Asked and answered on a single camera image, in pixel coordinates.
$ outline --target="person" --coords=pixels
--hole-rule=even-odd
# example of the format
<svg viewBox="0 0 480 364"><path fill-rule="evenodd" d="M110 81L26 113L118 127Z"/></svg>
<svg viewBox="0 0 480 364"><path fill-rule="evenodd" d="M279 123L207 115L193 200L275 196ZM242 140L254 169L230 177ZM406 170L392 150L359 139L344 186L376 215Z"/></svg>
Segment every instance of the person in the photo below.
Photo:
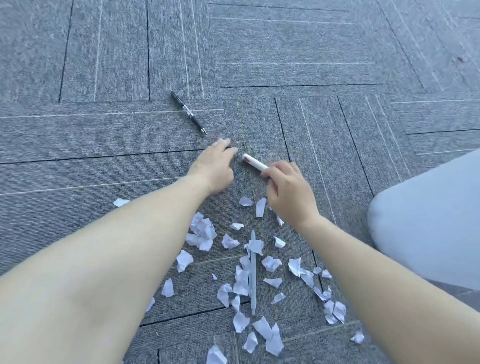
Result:
<svg viewBox="0 0 480 364"><path fill-rule="evenodd" d="M0 363L115 363L180 252L202 201L233 181L229 139L186 176L113 210L0 278ZM324 259L396 363L478 363L480 314L323 218L295 163L261 174L277 215Z"/></svg>

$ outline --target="gray carpet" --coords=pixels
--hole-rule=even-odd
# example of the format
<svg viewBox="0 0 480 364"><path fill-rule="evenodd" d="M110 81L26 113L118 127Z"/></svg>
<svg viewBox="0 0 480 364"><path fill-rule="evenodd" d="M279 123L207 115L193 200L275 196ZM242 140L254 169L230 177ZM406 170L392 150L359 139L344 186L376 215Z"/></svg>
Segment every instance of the gray carpet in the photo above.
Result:
<svg viewBox="0 0 480 364"><path fill-rule="evenodd" d="M213 139L230 136L263 162L295 161L320 211L372 245L374 195L480 147L480 6L474 0L0 1L0 273L114 208L186 173ZM172 103L176 90L209 132ZM258 316L277 322L280 358L241 347L232 308L216 298L243 250L185 246L175 295L155 294L126 363L203 363L216 343L229 363L388 363L348 305L329 326L322 305L287 272L322 265L274 214L239 208L264 197L258 172L200 208L219 237L243 222L284 263L257 275ZM242 242L249 231L231 234ZM279 251L273 236L287 241ZM264 277L282 276L282 303ZM434 282L480 310L480 292ZM335 281L334 297L346 302ZM248 299L243 301L248 311Z"/></svg>

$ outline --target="white marker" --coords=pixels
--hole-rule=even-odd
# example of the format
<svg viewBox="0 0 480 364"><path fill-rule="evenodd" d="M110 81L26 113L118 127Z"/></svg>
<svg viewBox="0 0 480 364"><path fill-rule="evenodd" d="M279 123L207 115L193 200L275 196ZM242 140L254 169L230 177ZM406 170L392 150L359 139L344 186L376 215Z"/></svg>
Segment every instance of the white marker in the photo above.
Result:
<svg viewBox="0 0 480 364"><path fill-rule="evenodd" d="M242 156L242 159L245 162L247 162L248 164L250 164L251 166L257 168L260 172L263 172L265 169L268 168L268 166L266 166L265 164L263 164L259 160L256 160L254 157L249 156L246 153Z"/></svg>

